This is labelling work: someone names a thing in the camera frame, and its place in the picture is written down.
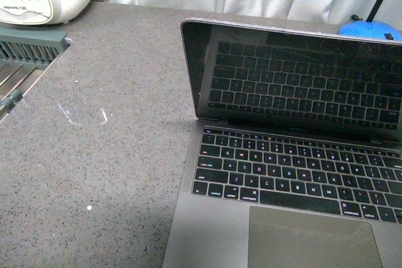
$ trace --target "laptop keyboard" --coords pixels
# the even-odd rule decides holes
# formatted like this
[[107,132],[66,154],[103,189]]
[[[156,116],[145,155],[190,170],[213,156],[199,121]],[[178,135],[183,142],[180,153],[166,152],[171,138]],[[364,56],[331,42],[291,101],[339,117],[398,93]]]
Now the laptop keyboard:
[[268,46],[220,42],[208,107],[395,130],[398,68],[298,62]]
[[192,193],[402,223],[400,153],[205,128]]

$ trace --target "gray laptop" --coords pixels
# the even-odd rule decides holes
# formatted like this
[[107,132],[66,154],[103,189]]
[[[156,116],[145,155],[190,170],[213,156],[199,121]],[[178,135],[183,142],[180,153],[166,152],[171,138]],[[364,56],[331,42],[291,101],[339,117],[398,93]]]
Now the gray laptop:
[[207,20],[164,268],[402,267],[402,44]]

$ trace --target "laptop hinge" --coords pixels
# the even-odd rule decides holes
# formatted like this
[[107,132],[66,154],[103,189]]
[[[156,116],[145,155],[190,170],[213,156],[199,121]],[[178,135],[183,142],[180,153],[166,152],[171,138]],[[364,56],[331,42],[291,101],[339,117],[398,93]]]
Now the laptop hinge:
[[218,119],[218,123],[228,125],[229,122],[227,121],[227,119]]
[[381,145],[383,144],[383,141],[380,140],[380,139],[372,138],[372,139],[371,139],[371,143],[372,143],[372,144],[377,144],[377,145],[381,146]]

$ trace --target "key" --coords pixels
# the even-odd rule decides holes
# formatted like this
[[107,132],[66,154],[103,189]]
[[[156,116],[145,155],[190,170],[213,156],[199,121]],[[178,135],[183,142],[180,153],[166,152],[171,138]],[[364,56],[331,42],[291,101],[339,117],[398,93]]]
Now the key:
[[342,213],[345,216],[352,216],[352,217],[361,217],[362,216],[359,205],[357,203],[342,201],[342,202],[340,202],[340,207],[342,209]]
[[258,190],[255,188],[241,188],[240,199],[243,201],[258,202]]
[[220,147],[218,146],[209,146],[207,144],[202,144],[200,149],[201,155],[208,155],[208,156],[219,156]]
[[237,200],[239,198],[239,188],[237,186],[225,185],[224,198]]
[[206,195],[207,194],[207,187],[208,187],[208,183],[206,183],[206,182],[194,181],[193,194]]
[[213,169],[198,168],[195,172],[195,179],[202,181],[211,181],[218,183],[227,183],[229,173],[223,171],[215,171]]
[[375,206],[362,205],[363,217],[372,220],[378,220],[378,214]]
[[222,197],[224,186],[218,185],[217,183],[210,183],[208,189],[208,196],[211,197]]
[[378,213],[382,221],[396,222],[394,211],[391,208],[379,206]]
[[262,204],[286,206],[302,210],[313,210],[322,213],[334,213],[340,215],[339,203],[337,200],[315,198],[305,195],[291,195],[275,191],[260,191],[260,202]]
[[201,168],[221,169],[222,168],[222,160],[221,160],[221,158],[199,156],[197,166],[199,166]]

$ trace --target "quartz countertop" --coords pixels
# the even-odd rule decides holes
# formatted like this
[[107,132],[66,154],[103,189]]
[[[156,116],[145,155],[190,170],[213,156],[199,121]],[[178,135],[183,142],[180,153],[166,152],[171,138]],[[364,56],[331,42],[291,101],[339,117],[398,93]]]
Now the quartz countertop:
[[72,45],[0,123],[0,267],[161,267],[196,120],[185,18],[336,26],[90,3]]

